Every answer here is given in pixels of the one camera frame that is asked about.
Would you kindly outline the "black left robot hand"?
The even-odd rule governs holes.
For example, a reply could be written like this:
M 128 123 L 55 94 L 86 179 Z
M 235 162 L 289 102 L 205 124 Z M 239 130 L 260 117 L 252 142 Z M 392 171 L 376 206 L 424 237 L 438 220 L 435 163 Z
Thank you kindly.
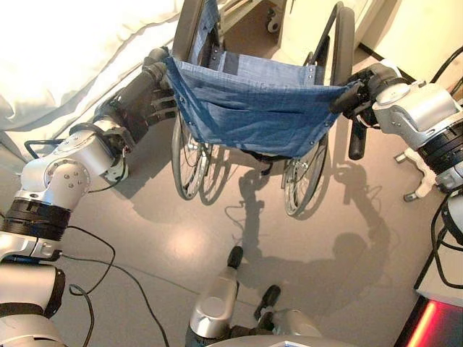
M 141 72 L 110 99 L 104 113 L 139 142 L 149 127 L 177 115 L 174 91 L 169 86 L 164 60 L 166 47 L 154 48 L 143 60 Z

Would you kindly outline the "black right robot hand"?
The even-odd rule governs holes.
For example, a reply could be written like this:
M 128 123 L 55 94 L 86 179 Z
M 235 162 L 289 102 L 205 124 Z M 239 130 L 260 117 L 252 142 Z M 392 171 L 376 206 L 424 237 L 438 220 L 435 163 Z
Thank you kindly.
M 394 85 L 408 85 L 409 81 L 382 63 L 375 63 L 353 74 L 344 85 L 347 90 L 333 101 L 329 110 L 342 113 L 352 120 L 349 158 L 359 160 L 365 154 L 366 134 L 369 128 L 380 129 L 373 112 L 373 104 L 380 93 Z

